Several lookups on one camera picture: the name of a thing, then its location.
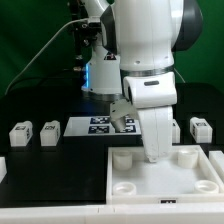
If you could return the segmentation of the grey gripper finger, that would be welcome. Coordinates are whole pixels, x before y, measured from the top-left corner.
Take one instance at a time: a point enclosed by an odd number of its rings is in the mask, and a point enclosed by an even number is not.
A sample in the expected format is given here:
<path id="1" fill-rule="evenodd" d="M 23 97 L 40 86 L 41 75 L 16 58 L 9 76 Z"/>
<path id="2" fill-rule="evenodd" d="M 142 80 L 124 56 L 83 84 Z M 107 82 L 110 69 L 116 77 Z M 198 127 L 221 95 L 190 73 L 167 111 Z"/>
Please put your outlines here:
<path id="1" fill-rule="evenodd" d="M 133 116 L 135 113 L 134 106 L 126 99 L 116 100 L 110 104 L 110 122 L 118 132 L 126 128 L 126 116 Z"/>
<path id="2" fill-rule="evenodd" d="M 147 158 L 148 158 L 150 163 L 157 163 L 158 162 L 158 157 L 156 157 L 156 156 L 147 155 Z"/>

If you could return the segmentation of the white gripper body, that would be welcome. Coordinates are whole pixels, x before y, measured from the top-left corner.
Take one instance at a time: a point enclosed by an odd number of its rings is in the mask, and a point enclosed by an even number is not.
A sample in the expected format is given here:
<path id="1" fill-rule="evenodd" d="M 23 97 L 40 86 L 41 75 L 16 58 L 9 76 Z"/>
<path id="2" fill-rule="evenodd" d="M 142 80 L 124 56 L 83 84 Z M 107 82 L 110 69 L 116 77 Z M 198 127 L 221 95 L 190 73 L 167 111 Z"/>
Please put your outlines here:
<path id="1" fill-rule="evenodd" d="M 166 157 L 172 148 L 172 106 L 177 103 L 174 73 L 126 76 L 123 87 L 137 113 L 146 157 Z"/>

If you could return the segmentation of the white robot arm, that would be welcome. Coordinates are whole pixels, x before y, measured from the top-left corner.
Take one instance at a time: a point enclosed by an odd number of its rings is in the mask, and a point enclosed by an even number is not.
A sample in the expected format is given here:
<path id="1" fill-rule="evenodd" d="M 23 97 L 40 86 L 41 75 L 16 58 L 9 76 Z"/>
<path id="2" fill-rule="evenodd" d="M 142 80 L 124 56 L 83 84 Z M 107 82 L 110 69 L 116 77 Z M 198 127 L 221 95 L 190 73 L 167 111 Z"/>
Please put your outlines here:
<path id="1" fill-rule="evenodd" d="M 110 104 L 111 123 L 122 131 L 127 115 L 137 119 L 145 155 L 155 162 L 172 148 L 173 53 L 189 49 L 202 32 L 197 0 L 81 1 L 101 27 L 102 46 L 120 57 L 123 98 Z"/>

